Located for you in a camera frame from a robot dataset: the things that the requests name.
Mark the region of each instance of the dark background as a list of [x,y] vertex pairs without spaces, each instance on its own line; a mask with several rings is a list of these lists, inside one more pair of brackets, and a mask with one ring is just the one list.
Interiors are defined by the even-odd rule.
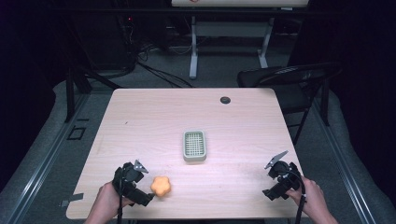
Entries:
[[[168,1],[145,2],[154,4],[150,6],[168,4]],[[74,63],[95,69],[93,58],[81,44],[88,38],[89,42],[98,44],[85,50],[107,52],[104,55],[109,57],[95,59],[96,62],[102,60],[95,64],[97,68],[133,70],[130,57],[135,49],[123,42],[119,30],[114,31],[118,35],[106,36],[117,21],[107,21],[106,25],[97,27],[105,29],[103,36],[83,35],[78,18],[66,18],[75,24],[68,27],[59,17],[43,13],[43,8],[53,4],[51,1],[19,0],[0,4],[2,189],[50,114],[55,100],[52,88],[65,80]],[[392,176],[396,154],[393,4],[391,1],[311,0],[309,9],[341,11],[344,15],[332,21],[305,20],[289,64],[329,60],[343,63],[344,72],[332,80],[331,88],[340,99],[350,141],[375,183],[396,204],[396,180]],[[160,35],[148,36],[166,48],[163,38],[158,38],[163,35],[162,31],[158,29]],[[105,48],[101,41],[107,41]],[[113,50],[123,53],[111,57],[116,52]]]

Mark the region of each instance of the black chair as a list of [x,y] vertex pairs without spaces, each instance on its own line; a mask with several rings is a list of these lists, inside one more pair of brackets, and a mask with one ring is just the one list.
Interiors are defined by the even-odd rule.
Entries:
[[292,140],[296,145],[304,126],[306,116],[320,87],[328,83],[330,77],[340,74],[340,63],[316,63],[290,67],[268,67],[239,72],[238,86],[241,88],[271,88],[275,91],[284,115],[301,113],[303,117]]

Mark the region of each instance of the wooden tabletop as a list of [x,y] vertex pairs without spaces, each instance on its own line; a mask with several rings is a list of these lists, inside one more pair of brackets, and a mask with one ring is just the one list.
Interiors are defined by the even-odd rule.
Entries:
[[[231,102],[224,104],[221,97]],[[183,160],[183,134],[205,134],[206,159]],[[270,89],[121,89],[109,102],[67,216],[86,218],[98,189],[125,162],[139,160],[149,173],[137,187],[151,193],[157,175],[172,190],[147,207],[127,206],[123,218],[195,219],[295,217],[292,200],[270,201],[262,190],[276,180],[264,166],[276,154],[294,162],[296,152]]]
[[309,0],[172,0],[173,7],[306,7]]

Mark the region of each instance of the orange sponge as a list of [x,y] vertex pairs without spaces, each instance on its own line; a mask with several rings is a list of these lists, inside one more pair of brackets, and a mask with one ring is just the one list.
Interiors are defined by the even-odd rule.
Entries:
[[167,176],[155,176],[151,184],[151,190],[158,197],[164,196],[166,193],[171,191],[171,183]]

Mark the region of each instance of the human hand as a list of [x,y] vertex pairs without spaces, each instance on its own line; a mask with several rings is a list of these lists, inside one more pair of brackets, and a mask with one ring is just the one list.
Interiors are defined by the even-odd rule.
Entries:
[[[312,219],[314,223],[320,224],[333,224],[338,223],[337,220],[332,216],[329,209],[327,208],[326,201],[324,199],[323,190],[313,180],[301,176],[301,179],[305,185],[306,203],[303,211]],[[296,203],[300,204],[301,200],[301,188],[297,190],[290,189],[286,192]]]
[[[122,198],[122,207],[134,203],[127,198]],[[120,195],[116,192],[111,182],[105,183],[96,196],[85,223],[105,224],[113,218],[120,207]]]

